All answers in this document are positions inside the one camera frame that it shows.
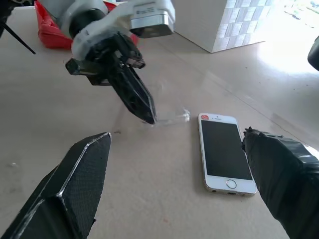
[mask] black phone screen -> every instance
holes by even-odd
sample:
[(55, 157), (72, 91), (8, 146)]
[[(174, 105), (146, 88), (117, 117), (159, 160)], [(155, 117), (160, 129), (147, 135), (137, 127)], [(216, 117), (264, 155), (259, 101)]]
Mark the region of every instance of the black phone screen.
[(201, 121), (207, 174), (252, 180), (237, 125)]

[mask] clear plastic sheet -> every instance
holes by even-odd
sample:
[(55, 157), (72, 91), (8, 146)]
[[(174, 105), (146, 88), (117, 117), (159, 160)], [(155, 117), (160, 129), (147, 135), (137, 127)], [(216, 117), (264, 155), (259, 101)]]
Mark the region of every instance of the clear plastic sheet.
[(183, 106), (175, 94), (173, 85), (161, 78), (143, 79), (145, 86), (153, 97), (156, 112), (155, 124), (148, 124), (130, 113), (124, 104), (118, 111), (114, 133), (130, 133), (136, 130), (149, 129), (176, 123), (188, 122), (190, 112)]

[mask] red object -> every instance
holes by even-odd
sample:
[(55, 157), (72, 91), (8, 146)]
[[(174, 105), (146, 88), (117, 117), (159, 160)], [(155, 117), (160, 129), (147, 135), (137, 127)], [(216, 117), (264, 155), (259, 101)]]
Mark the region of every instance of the red object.
[[(116, 8), (116, 5), (110, 2), (104, 2), (109, 11)], [(72, 39), (64, 36), (58, 26), (53, 22), (45, 8), (38, 2), (34, 3), (36, 16), (38, 19), (39, 38), (47, 48), (71, 49)], [(138, 38), (132, 34), (131, 39), (136, 45)]]
[(209, 120), (209, 117), (207, 115), (203, 115), (203, 116), (201, 116), (201, 119), (202, 120)]

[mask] smartphone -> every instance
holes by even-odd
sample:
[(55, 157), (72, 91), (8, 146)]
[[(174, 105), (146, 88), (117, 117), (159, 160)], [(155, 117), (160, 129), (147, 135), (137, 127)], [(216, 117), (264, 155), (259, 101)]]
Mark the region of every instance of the smartphone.
[(198, 121), (206, 188), (212, 192), (254, 195), (257, 188), (241, 148), (237, 120), (202, 113)]

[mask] tiled floor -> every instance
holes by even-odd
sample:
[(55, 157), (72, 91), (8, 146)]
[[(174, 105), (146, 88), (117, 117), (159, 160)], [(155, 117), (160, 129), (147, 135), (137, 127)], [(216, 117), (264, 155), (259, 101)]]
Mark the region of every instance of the tiled floor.
[[(69, 76), (70, 53), (45, 49), (36, 24), (32, 9), (9, 20), (35, 56), (8, 34), (0, 40), (0, 234), (68, 148), (117, 129), (123, 108), (112, 88)], [(205, 191), (196, 117), (232, 115), (242, 131), (252, 126), (319, 148), (319, 73), (307, 64), (309, 46), (298, 46), (266, 42), (208, 54), (177, 34), (141, 41), (140, 77), (168, 82), (191, 121), (113, 134), (89, 238), (287, 239), (258, 194)]]

